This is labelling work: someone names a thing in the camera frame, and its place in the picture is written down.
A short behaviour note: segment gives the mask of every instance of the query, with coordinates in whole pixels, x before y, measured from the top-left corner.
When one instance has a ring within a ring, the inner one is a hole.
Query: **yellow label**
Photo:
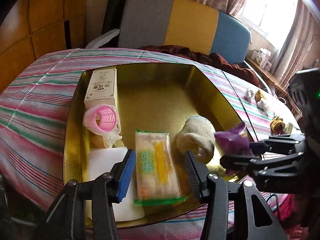
[[[158,180],[161,184],[168,183],[168,173],[165,165],[164,151],[162,142],[155,142],[155,157],[158,166]]]

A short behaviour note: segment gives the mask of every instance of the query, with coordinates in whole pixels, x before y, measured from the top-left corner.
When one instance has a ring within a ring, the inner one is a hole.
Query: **window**
[[[247,0],[236,17],[280,49],[291,29],[298,0]]]

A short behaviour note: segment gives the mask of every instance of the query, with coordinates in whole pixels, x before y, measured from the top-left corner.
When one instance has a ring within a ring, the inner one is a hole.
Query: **blue headboard panel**
[[[244,62],[250,30],[237,19],[219,11],[217,31],[210,53],[220,54],[229,64]]]

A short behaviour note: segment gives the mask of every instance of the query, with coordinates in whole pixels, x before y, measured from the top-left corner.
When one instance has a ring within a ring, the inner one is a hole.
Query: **white cutting board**
[[[88,156],[89,180],[95,180],[101,174],[110,172],[115,163],[121,162],[126,155],[127,147],[117,147],[111,149],[98,149],[90,151]],[[130,221],[143,218],[145,216],[142,207],[134,204],[137,198],[136,173],[134,172],[129,184],[126,197],[120,204],[113,203],[113,212],[116,222]],[[86,202],[86,215],[92,219],[91,201]]]

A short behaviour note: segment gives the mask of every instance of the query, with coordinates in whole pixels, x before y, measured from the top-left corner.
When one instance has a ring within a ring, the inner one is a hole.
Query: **transparent plastic package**
[[[168,133],[136,131],[138,200],[142,205],[172,204],[183,200]]]

